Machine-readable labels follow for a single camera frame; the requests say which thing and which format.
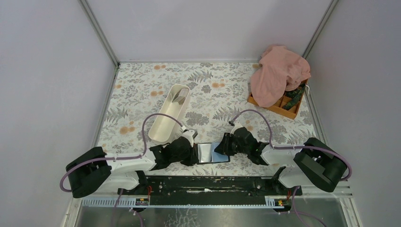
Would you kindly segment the cream plastic oblong tray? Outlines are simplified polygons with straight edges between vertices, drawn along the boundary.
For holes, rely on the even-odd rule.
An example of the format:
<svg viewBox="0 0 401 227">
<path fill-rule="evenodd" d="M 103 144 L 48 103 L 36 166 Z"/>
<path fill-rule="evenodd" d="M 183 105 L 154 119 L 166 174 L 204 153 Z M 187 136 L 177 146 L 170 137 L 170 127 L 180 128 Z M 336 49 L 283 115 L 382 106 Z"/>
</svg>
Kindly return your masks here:
<svg viewBox="0 0 401 227">
<path fill-rule="evenodd" d="M 180 84 L 175 84 L 170 88 L 170 91 L 168 92 L 166 99 L 159 111 L 160 114 L 166 114 L 167 116 L 156 116 L 155 121 L 148 132 L 148 136 L 151 141 L 157 145 L 172 142 L 180 133 L 181 127 L 176 121 L 181 121 L 186 112 L 191 99 L 190 91 L 182 105 L 179 105 L 178 103 L 172 103 L 172 99 L 182 88 L 189 89 L 188 86 Z"/>
</svg>

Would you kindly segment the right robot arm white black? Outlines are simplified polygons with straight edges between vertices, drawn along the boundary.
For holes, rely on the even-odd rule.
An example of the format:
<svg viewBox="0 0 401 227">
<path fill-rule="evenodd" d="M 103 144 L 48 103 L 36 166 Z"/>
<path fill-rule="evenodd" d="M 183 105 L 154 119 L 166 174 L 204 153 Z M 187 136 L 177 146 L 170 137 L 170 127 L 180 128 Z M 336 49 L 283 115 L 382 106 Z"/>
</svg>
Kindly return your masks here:
<svg viewBox="0 0 401 227">
<path fill-rule="evenodd" d="M 317 138 L 301 145 L 271 145 L 258 141 L 244 127 L 225 133 L 213 152 L 223 156 L 245 154 L 256 165 L 278 165 L 278 181 L 287 188 L 312 184 L 333 192 L 348 170 L 337 153 Z"/>
</svg>

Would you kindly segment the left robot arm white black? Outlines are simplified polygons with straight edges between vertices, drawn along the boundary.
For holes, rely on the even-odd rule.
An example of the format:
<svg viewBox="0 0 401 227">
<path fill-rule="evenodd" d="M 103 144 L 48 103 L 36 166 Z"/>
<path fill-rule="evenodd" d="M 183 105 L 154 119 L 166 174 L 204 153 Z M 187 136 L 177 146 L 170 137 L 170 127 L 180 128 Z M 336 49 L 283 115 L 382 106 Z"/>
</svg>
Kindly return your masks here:
<svg viewBox="0 0 401 227">
<path fill-rule="evenodd" d="M 166 146 L 154 146 L 140 158 L 129 155 L 107 155 L 101 147 L 94 147 L 66 166 L 62 178 L 70 183 L 74 198 L 95 192 L 131 190 L 140 184 L 140 174 L 167 168 L 171 163 L 186 162 L 192 165 L 194 139 L 181 136 Z"/>
</svg>

